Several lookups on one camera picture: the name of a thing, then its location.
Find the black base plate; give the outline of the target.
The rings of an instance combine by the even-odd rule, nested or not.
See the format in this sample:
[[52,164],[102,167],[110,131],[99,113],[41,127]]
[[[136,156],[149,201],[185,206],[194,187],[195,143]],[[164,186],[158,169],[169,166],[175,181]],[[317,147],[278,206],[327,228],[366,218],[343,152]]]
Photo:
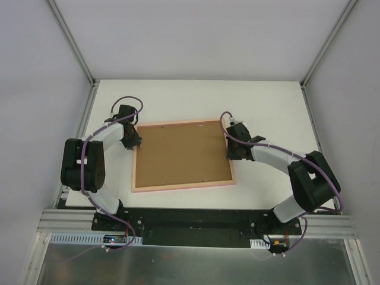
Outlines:
[[128,235],[143,245],[214,248],[248,248],[254,239],[301,234],[297,218],[280,223],[268,210],[124,208],[116,216],[95,213],[92,230],[125,232],[128,222]]

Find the aluminium corner post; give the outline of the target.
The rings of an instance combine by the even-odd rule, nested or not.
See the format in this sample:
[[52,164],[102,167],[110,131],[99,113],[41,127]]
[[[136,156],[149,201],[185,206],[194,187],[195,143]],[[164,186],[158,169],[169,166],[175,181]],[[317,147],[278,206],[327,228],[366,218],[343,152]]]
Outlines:
[[85,78],[89,82],[91,86],[94,86],[96,83],[96,79],[92,72],[90,71],[86,60],[83,57],[82,52],[80,51],[79,46],[77,45],[76,40],[74,39],[73,34],[70,31],[70,28],[65,20],[65,17],[63,13],[61,12],[58,4],[54,0],[46,0],[45,4],[49,8],[54,20],[56,21],[68,47],[70,48],[74,59],[77,61],[77,64],[79,65],[82,73],[84,74]]
[[314,58],[309,69],[307,70],[305,76],[300,81],[301,89],[304,89],[307,86],[308,82],[310,82],[313,74],[321,64],[322,60],[325,58],[327,52],[329,51],[329,48],[339,35],[340,31],[344,27],[347,20],[350,18],[351,14],[353,13],[354,9],[356,8],[359,2],[359,0],[349,0],[346,2],[344,8],[340,12],[340,15],[338,16],[326,39],[324,40],[322,46],[320,47],[318,53],[316,54],[316,57]]

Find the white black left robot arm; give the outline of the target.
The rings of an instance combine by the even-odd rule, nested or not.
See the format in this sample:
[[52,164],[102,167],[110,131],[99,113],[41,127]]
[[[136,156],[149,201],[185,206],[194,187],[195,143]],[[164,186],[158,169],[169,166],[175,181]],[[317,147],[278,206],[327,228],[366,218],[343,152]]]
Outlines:
[[106,185],[105,152],[115,144],[127,150],[141,145],[135,125],[139,110],[120,105],[117,114],[104,121],[102,127],[84,138],[65,141],[61,167],[61,183],[85,196],[98,213],[106,215],[105,224],[113,231],[125,225],[125,216],[118,210],[121,202]]

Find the left aluminium corner post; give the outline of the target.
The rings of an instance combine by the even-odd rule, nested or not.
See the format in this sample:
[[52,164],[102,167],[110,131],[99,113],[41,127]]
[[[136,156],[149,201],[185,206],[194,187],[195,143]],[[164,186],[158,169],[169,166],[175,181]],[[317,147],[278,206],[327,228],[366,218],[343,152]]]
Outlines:
[[74,39],[73,34],[70,31],[70,28],[65,20],[65,17],[63,13],[61,12],[58,4],[54,0],[46,0],[45,4],[49,8],[54,20],[56,21],[68,47],[70,48],[74,59],[77,61],[77,64],[79,65],[82,73],[84,74],[85,78],[89,82],[91,86],[94,86],[96,83],[96,79],[92,72],[90,71],[86,60],[83,57],[82,52],[80,51],[79,46],[77,45],[76,40]]

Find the right aluminium corner post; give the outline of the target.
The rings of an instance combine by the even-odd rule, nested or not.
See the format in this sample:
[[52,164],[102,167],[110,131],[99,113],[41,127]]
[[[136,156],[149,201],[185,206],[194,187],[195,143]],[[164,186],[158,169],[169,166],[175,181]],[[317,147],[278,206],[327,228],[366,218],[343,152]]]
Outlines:
[[322,60],[325,58],[327,52],[329,51],[329,48],[339,35],[340,31],[344,27],[347,20],[350,18],[351,14],[353,13],[354,9],[356,8],[359,2],[359,0],[349,0],[346,2],[344,8],[340,12],[340,15],[338,16],[326,39],[324,40],[322,46],[320,47],[318,53],[316,54],[316,57],[314,58],[309,69],[307,70],[305,76],[300,81],[301,89],[304,89],[307,86],[308,82],[310,82],[313,74],[321,64]]

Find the aluminium front rail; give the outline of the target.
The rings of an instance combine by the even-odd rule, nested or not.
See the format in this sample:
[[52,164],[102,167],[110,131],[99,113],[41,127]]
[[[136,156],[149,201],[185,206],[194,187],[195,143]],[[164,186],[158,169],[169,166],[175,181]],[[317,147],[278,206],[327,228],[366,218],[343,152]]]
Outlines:
[[[164,208],[127,208],[126,221],[142,236],[155,228],[173,230],[237,230],[256,233],[255,222],[266,214],[260,210],[195,210]],[[101,224],[91,209],[45,209],[38,232],[51,233],[116,233],[111,226]],[[304,216],[291,222],[287,231],[297,236],[302,231],[307,238],[357,239],[359,232],[351,216],[329,214],[326,211]]]

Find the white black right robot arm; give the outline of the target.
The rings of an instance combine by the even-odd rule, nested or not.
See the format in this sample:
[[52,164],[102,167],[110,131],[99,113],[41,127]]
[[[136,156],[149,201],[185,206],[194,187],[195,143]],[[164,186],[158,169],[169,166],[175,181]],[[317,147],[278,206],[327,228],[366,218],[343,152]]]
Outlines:
[[258,234],[280,235],[298,217],[322,208],[341,192],[340,185],[324,155],[319,151],[295,153],[252,137],[241,122],[231,122],[225,130],[227,158],[269,165],[289,176],[292,195],[255,222]]

